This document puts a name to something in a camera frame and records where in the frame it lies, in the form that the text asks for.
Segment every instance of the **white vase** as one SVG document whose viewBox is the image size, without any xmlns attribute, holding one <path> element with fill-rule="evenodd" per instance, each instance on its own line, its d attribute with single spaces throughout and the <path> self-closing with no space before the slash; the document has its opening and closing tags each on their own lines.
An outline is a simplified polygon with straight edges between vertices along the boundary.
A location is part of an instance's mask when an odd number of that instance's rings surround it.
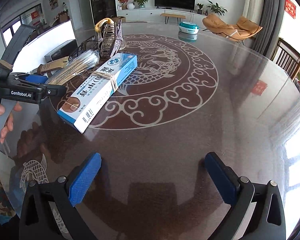
<svg viewBox="0 0 300 240">
<path fill-rule="evenodd" d="M 134 9 L 135 8 L 135 5 L 133 3 L 128 3 L 127 4 L 127 9 L 131 10 L 131 9 Z"/>
</svg>

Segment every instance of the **bundle of sticks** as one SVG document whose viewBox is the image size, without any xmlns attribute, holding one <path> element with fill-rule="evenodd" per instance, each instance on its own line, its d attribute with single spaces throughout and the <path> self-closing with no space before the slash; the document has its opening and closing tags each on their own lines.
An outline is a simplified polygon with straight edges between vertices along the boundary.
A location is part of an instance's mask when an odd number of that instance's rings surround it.
<svg viewBox="0 0 300 240">
<path fill-rule="evenodd" d="M 81 72 L 90 69 L 99 63 L 99 54 L 92 50 L 87 50 L 79 57 L 75 58 L 68 66 L 59 70 L 46 81 L 46 84 L 63 85 L 67 83 L 74 76 Z"/>
</svg>

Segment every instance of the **human hand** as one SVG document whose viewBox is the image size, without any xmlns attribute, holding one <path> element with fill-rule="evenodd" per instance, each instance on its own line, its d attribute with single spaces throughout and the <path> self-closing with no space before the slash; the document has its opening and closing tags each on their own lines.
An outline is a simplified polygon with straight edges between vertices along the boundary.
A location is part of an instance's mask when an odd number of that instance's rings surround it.
<svg viewBox="0 0 300 240">
<path fill-rule="evenodd" d="M 22 107 L 17 102 L 16 105 L 14 106 L 13 110 L 21 111 Z M 4 113 L 4 111 L 5 111 L 4 106 L 0 104 L 0 115 L 2 115 Z M 13 116 L 12 116 L 12 113 L 10 113 L 4 127 L 2 128 L 2 130 L 0 132 L 0 143 L 1 144 L 4 142 L 4 139 L 6 138 L 7 133 L 12 130 L 13 130 Z"/>
</svg>

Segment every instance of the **glass tabletop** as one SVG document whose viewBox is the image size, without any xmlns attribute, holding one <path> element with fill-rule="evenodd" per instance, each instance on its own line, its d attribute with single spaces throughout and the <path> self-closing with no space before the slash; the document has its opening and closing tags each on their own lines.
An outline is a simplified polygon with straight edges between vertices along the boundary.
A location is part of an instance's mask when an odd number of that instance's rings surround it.
<svg viewBox="0 0 300 240">
<path fill-rule="evenodd" d="M 277 182 L 288 236 L 300 217 L 300 94 L 285 71 L 212 33 L 151 23 L 122 32 L 138 68 L 83 134 L 56 110 L 90 72 L 62 99 L 14 113 L 0 179 L 18 215 L 31 179 L 55 181 L 98 152 L 101 170 L 76 206 L 98 239 L 207 239 L 229 209 L 200 165 L 214 151 L 239 176 Z"/>
</svg>

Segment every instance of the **white box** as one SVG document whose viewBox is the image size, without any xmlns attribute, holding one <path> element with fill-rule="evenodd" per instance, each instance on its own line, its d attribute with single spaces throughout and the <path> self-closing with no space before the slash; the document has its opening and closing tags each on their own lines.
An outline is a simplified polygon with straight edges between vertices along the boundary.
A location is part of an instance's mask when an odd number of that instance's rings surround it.
<svg viewBox="0 0 300 240">
<path fill-rule="evenodd" d="M 97 69 L 115 76 L 118 86 L 137 67 L 137 56 L 117 53 Z M 92 119 L 114 93 L 111 81 L 91 75 L 58 110 L 58 115 L 83 133 Z"/>
</svg>

